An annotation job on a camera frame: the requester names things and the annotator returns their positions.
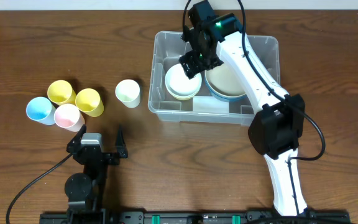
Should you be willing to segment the yellow small bowl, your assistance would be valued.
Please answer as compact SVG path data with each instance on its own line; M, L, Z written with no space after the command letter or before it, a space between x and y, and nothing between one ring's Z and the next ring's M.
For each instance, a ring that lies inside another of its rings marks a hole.
M194 93L192 93L192 94L190 94L190 95L183 95L183 96L181 96L181 95L178 95L178 94L176 94L176 93L174 93L174 92L172 92L172 91L170 91L170 90L168 90L168 92L169 92L169 94L171 94L175 99L181 100L181 101L190 100L190 99L192 99L192 98L198 93L198 92L196 91L196 92L194 92Z

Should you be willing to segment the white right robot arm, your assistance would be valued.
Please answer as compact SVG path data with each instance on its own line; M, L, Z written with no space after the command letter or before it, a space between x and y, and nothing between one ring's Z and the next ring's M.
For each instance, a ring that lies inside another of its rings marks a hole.
M265 158L272 180L273 205L281 216L298 216L307 208L302 196L295 157L304 118L300 95L290 96L274 81L260 61L246 34L245 21L230 13L217 15L208 1L187 4L183 18L182 40L191 50L179 59L185 75L196 74L227 65L244 89L255 114L248 129L254 149Z

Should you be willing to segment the pink cup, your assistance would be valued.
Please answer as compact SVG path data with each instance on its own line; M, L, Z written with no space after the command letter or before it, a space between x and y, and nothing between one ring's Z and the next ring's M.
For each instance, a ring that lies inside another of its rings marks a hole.
M78 132L85 124L83 115L73 104L59 106L55 110L54 121L57 126L72 132Z

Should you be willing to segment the yellow cup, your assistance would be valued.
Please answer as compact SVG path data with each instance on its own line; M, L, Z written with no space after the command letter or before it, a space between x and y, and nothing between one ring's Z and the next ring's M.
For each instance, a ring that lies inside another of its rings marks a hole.
M50 101L61 106L64 104L75 104L76 93L70 83L65 80L54 81L47 90Z
M104 112L104 105L99 93L92 88L81 90L75 99L78 109L88 116L98 117Z

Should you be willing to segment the white small bowl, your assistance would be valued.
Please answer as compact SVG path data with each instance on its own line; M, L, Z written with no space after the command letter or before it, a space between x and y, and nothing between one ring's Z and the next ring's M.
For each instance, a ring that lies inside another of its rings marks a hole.
M197 73L193 78L188 78L180 64L172 66L166 73L165 86L167 85L201 85L202 77Z

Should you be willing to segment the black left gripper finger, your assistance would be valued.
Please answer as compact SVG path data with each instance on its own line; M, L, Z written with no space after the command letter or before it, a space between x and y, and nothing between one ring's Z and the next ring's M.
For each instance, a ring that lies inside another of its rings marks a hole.
M86 132L86 125L82 125L80 130L76 133L76 135L70 140L67 144L67 152L68 153L77 153L81 149L81 139Z
M124 140L122 126L119 126L118 128L115 147L116 147L116 152L119 154L120 158L128 158L128 150Z

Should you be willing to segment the yellow cup front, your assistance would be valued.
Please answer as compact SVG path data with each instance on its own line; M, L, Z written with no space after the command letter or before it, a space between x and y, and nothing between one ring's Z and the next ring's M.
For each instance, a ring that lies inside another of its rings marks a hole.
M81 90L75 99L78 109L88 116L98 117L104 112L104 105L99 93L92 88Z

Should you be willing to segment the white cup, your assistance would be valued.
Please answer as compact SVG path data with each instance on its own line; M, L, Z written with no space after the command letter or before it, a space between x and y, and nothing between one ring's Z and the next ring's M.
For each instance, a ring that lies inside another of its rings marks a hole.
M115 95L128 108L135 108L140 104L140 86L135 80L127 79L119 82Z

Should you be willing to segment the grey small bowl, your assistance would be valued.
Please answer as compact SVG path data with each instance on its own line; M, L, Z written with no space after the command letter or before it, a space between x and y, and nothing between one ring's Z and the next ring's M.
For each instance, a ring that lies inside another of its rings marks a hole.
M178 100L189 100L201 89L201 85L167 85L167 91Z

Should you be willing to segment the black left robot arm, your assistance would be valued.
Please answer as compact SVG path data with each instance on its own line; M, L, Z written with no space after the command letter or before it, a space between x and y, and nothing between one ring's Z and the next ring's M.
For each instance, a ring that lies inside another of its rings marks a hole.
M102 207L103 193L109 166L118 166L128 158L122 128L118 127L115 151L106 152L102 135L87 133L83 125L67 144L67 152L83 171L71 175L65 183L68 197L67 223L117 223L117 215Z

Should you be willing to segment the light blue cup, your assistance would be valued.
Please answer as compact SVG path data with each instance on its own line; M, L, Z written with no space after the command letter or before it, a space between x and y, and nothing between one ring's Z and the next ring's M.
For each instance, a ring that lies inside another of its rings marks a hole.
M26 107L26 115L29 119L45 124L55 124L54 114L56 108L48 98L36 97L30 100Z

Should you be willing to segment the beige large bowl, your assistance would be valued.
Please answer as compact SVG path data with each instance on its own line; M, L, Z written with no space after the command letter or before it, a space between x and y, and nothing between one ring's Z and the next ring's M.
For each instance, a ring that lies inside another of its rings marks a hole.
M226 64L207 70L205 75L210 87L222 96L240 98L246 95L236 74Z

